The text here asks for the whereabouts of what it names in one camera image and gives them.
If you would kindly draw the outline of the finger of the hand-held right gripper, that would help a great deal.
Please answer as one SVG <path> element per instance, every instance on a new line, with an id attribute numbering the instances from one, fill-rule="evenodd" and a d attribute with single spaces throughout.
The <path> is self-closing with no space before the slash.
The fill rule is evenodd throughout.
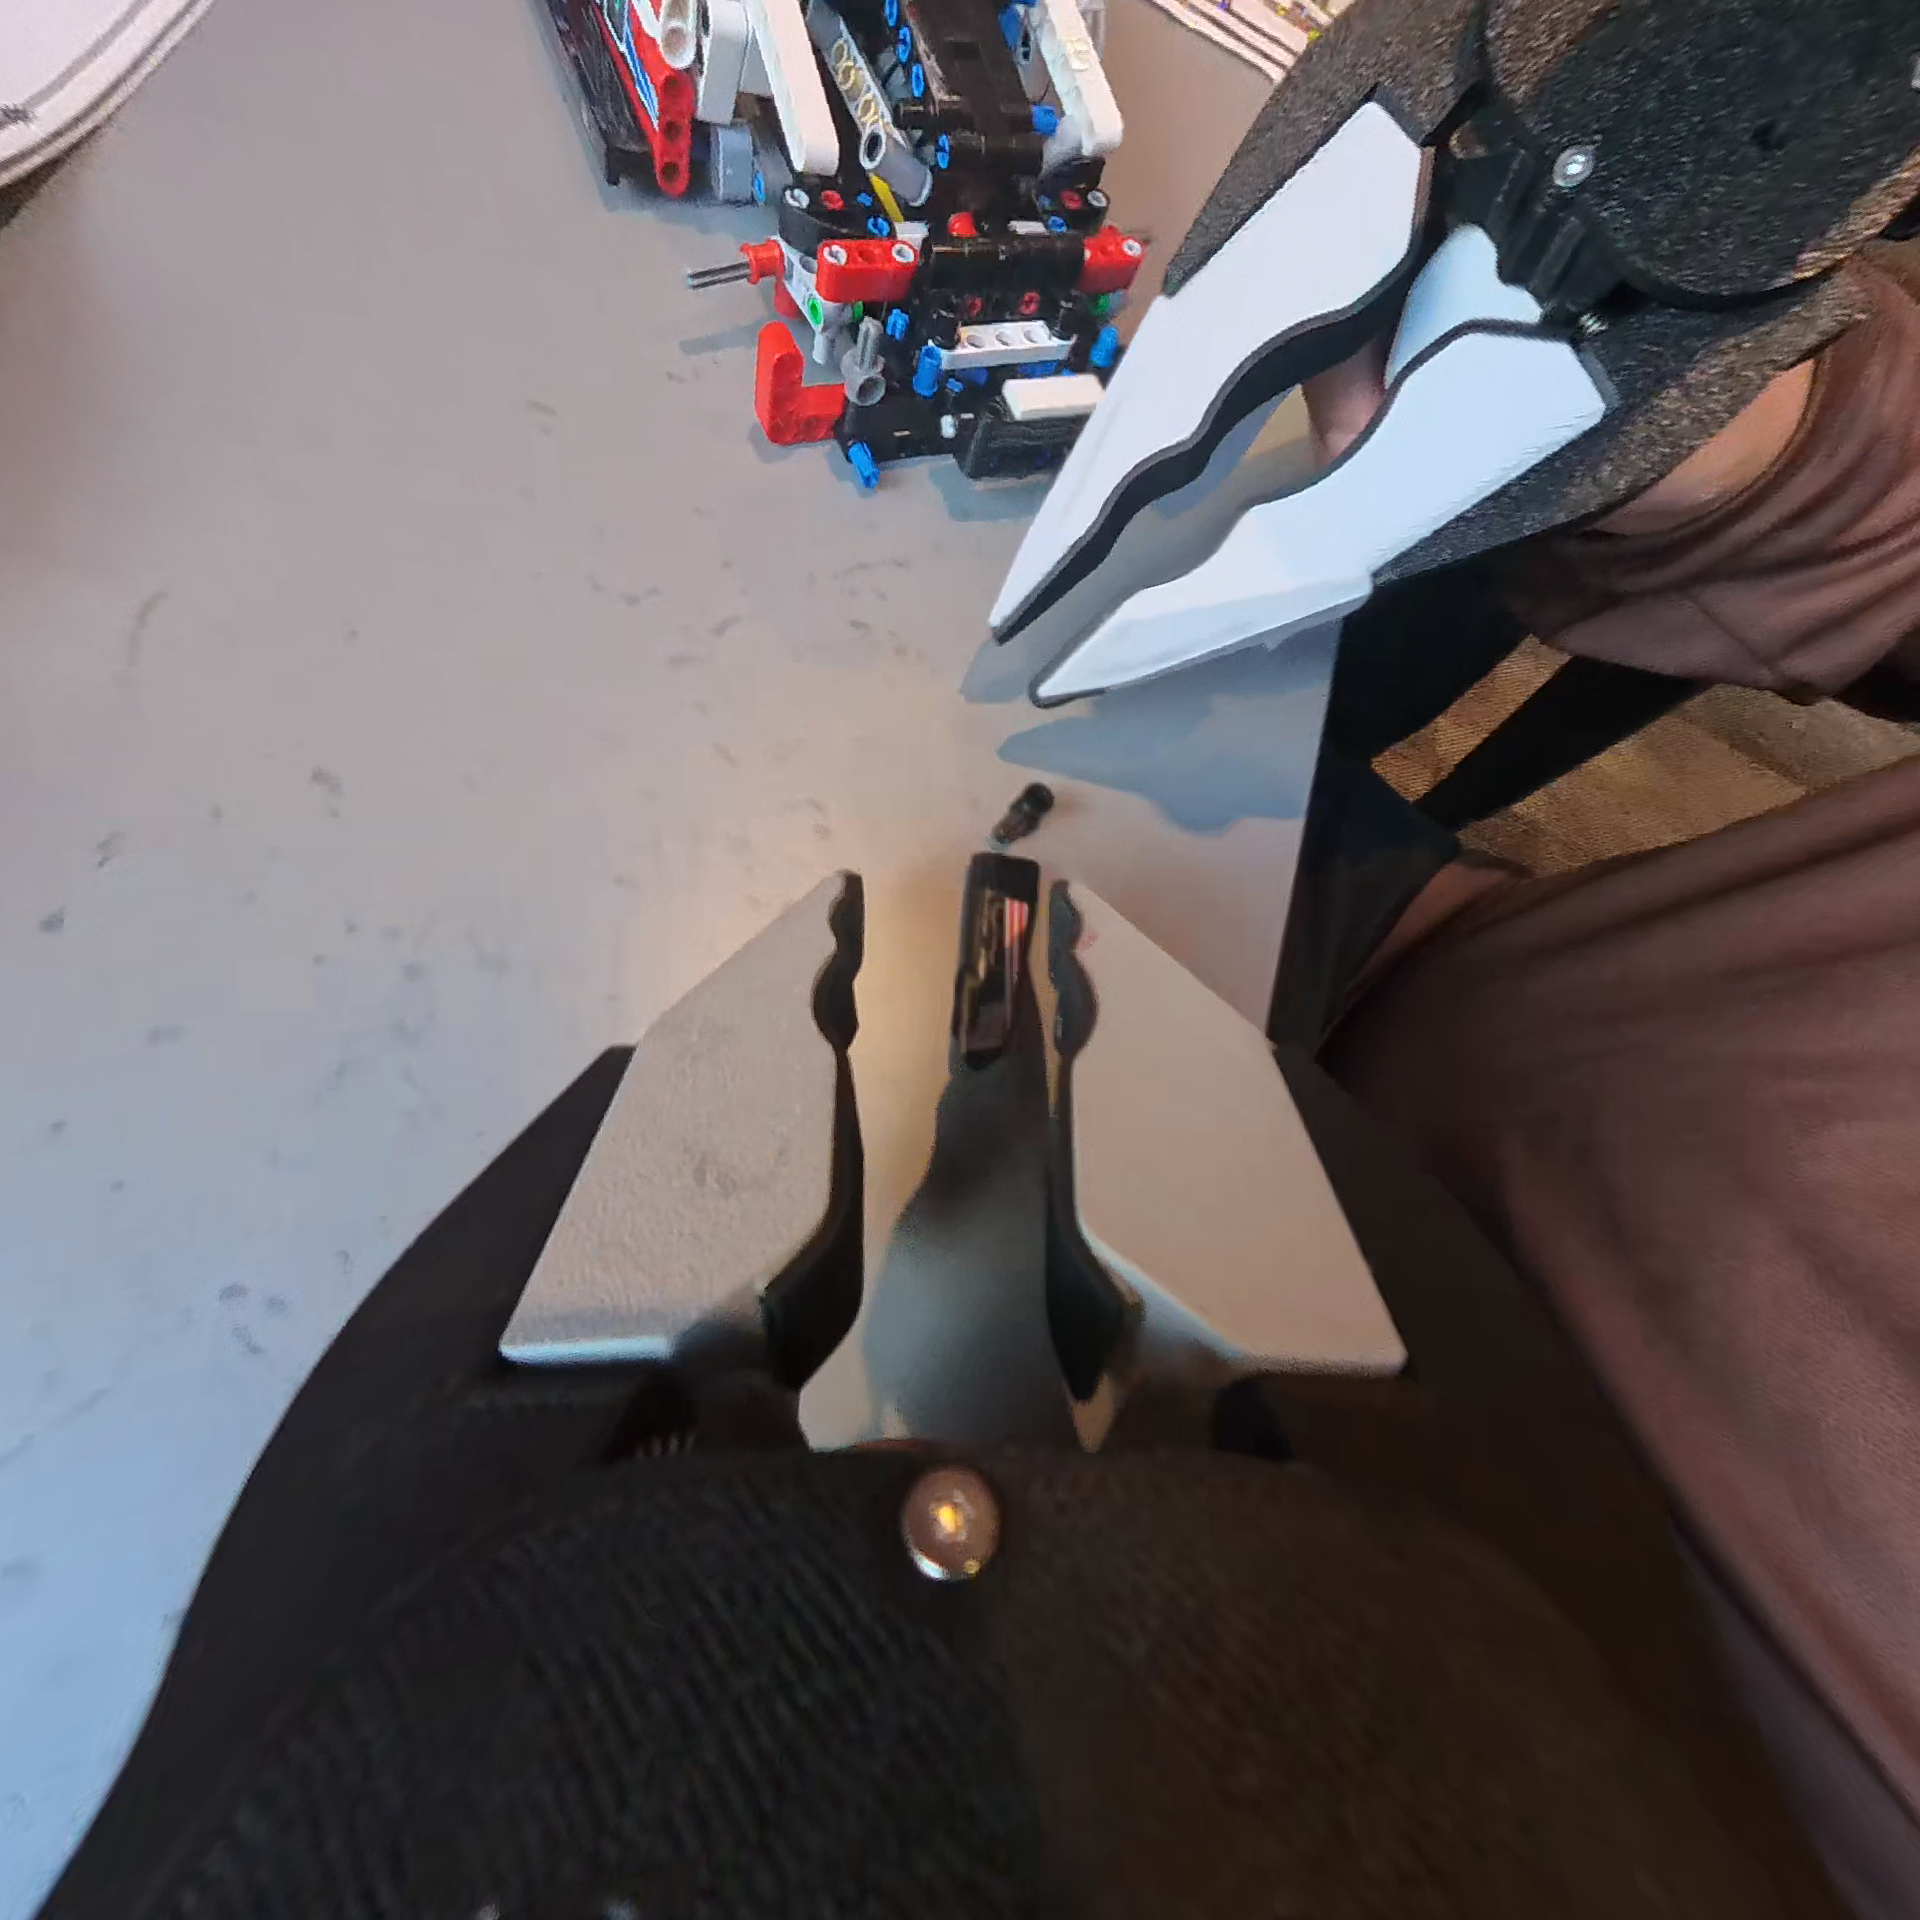
<path id="1" fill-rule="evenodd" d="M 1165 274 L 1014 553 L 997 643 L 1097 571 L 1243 419 L 1356 349 L 1420 252 L 1423 172 L 1391 110 L 1360 102 L 1203 266 Z"/>
<path id="2" fill-rule="evenodd" d="M 1126 596 L 1030 685 L 1037 706 L 1131 687 L 1357 611 L 1427 538 L 1605 413 L 1595 374 L 1497 274 L 1483 231 L 1428 255 L 1398 315 L 1383 405 L 1302 487 L 1236 517 L 1191 571 Z"/>

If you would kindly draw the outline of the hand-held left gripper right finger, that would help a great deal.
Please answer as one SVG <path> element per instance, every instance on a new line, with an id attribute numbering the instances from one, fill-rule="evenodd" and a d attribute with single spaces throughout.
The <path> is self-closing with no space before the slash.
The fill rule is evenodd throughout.
<path id="1" fill-rule="evenodd" d="M 1046 893 L 1046 1331 L 1076 1405 L 1408 1350 L 1261 1028 L 1070 879 Z"/>

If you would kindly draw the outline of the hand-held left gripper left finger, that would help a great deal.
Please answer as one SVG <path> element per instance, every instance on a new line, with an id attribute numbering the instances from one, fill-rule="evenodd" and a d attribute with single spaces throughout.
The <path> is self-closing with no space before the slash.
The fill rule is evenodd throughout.
<path id="1" fill-rule="evenodd" d="M 814 1379 L 864 1278 L 853 1091 L 867 901 L 820 879 L 653 1020 L 617 1078 L 499 1354 Z"/>

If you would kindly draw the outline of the black striped toy brick panel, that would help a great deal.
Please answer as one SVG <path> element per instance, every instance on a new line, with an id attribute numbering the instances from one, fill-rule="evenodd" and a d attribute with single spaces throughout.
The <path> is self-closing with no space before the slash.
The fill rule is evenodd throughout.
<path id="1" fill-rule="evenodd" d="M 1037 905 L 1037 861 L 1005 852 L 971 854 L 950 987 L 950 1073 L 991 1067 L 1017 1045 Z"/>

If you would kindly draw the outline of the person's right forearm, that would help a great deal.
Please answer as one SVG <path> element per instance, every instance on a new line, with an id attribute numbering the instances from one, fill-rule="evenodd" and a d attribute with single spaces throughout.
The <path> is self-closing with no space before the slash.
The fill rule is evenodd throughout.
<path id="1" fill-rule="evenodd" d="M 1811 366 L 1779 459 L 1660 533 L 1510 551 L 1505 601 L 1565 657 L 1677 681 L 1815 692 L 1915 718 L 1918 309 L 1880 263 L 1865 318 Z"/>

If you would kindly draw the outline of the grey desk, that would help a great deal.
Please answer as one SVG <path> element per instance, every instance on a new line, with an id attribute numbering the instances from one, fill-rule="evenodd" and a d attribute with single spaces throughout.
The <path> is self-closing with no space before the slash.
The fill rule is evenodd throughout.
<path id="1" fill-rule="evenodd" d="M 214 5 L 5 223 L 5 1916 L 420 1228 L 819 877 L 1046 858 L 1263 1003 L 1328 646 L 1040 715 L 1037 505 L 764 446 L 750 209 L 541 5 Z"/>

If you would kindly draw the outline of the person's right hand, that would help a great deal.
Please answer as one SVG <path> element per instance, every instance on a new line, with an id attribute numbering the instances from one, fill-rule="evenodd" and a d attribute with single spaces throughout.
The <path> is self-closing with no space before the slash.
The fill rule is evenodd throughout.
<path id="1" fill-rule="evenodd" d="M 1398 324 L 1390 323 L 1360 343 L 1356 353 L 1302 381 L 1300 394 L 1317 470 L 1331 469 L 1383 410 L 1390 385 L 1388 362 L 1397 334 Z"/>

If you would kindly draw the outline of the partly built toy brick car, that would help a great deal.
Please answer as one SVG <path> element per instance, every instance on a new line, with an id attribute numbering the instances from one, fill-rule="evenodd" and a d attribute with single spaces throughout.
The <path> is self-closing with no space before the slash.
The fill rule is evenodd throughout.
<path id="1" fill-rule="evenodd" d="M 1107 5 L 552 2 L 611 189 L 755 209 L 686 270 L 766 287 L 755 420 L 867 492 L 945 457 L 1060 469 L 1123 355 L 1145 239 L 1113 221 Z"/>

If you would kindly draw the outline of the black garment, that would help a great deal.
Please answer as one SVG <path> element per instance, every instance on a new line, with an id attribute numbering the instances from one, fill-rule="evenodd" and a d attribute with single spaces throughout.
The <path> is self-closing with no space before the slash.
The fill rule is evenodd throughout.
<path id="1" fill-rule="evenodd" d="M 1376 769 L 1319 753 L 1263 1031 L 1317 1052 L 1414 897 L 1460 852 L 1456 831 Z"/>

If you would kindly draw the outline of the person's brown shirt torso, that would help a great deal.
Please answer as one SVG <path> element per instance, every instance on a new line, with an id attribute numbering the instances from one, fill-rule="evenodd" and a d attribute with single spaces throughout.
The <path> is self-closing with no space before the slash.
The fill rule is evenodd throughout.
<path id="1" fill-rule="evenodd" d="M 1326 1061 L 1623 1415 L 1847 1905 L 1915 1916 L 1915 759 L 1560 875 L 1460 850 Z"/>

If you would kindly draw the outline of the open instruction booklet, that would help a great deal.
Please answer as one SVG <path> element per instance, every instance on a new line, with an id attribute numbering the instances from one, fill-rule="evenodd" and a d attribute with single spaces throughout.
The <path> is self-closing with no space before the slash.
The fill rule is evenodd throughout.
<path id="1" fill-rule="evenodd" d="M 1 2 L 1 185 L 93 133 L 208 2 Z"/>

